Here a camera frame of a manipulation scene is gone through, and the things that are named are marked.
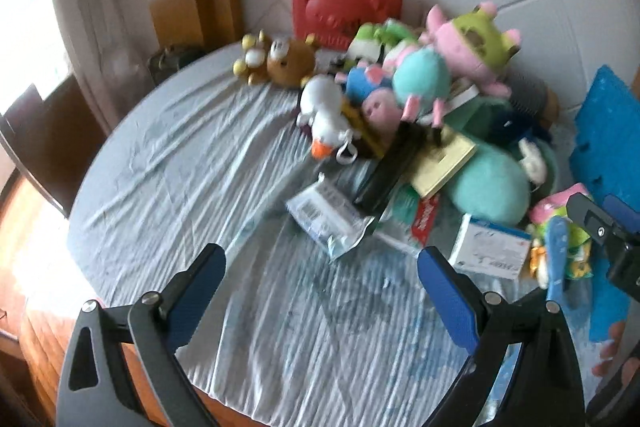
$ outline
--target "screw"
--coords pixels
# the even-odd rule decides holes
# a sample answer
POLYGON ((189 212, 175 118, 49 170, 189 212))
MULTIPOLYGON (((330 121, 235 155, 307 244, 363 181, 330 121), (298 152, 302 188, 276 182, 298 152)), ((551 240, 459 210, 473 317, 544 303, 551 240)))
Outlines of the screw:
POLYGON ((484 300, 487 304, 491 304, 491 306, 497 306, 502 302, 502 297, 496 292, 487 292, 484 294, 484 300))
POLYGON ((556 314, 560 311, 560 305, 556 301, 547 301, 546 311, 548 311, 549 313, 556 314))
POLYGON ((82 305, 82 311, 84 313, 89 313, 95 310, 95 307, 98 305, 98 303, 96 301, 94 301, 93 299, 91 299, 90 301, 85 302, 82 305))
POLYGON ((158 292, 147 292, 145 293, 141 299, 143 304, 147 306, 153 306, 160 300, 160 294, 158 292))

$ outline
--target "white box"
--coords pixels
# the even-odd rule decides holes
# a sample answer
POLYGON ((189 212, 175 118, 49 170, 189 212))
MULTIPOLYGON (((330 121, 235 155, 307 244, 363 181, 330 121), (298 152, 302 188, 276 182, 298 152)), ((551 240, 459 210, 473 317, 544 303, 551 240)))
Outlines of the white box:
POLYGON ((517 279, 530 245, 527 232, 465 214, 449 263, 456 269, 517 279))

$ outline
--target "hand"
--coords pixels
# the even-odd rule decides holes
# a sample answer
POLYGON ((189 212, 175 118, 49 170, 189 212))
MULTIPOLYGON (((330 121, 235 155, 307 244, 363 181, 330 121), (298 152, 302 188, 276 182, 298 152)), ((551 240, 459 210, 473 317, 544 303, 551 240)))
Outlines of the hand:
MULTIPOLYGON (((609 336, 612 342, 604 346, 600 351, 600 358, 603 360, 603 362, 600 362, 598 365, 594 366, 591 369, 594 377, 601 378, 609 372, 609 368, 611 367, 611 359, 616 356, 616 353, 620 348, 620 340, 622 339, 622 334, 624 333, 624 331, 625 323, 622 321, 612 324, 609 328, 609 336)), ((625 362, 625 365, 622 366, 622 385, 628 385, 638 369, 640 369, 640 360, 627 360, 625 362)))

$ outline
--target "white curtain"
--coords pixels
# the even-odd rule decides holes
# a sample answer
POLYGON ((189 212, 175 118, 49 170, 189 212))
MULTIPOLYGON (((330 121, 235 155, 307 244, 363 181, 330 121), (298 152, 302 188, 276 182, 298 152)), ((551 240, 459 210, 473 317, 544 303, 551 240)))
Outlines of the white curtain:
POLYGON ((147 0, 53 0, 82 93, 109 134, 154 88, 146 59, 158 48, 147 0))

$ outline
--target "small bag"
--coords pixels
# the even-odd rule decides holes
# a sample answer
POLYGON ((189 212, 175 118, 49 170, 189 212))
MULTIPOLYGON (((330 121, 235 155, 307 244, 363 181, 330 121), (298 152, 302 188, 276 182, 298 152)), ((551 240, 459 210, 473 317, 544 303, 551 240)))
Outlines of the small bag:
POLYGON ((402 0, 293 0, 298 38, 314 34, 325 48, 346 51, 364 23, 399 19, 402 0))

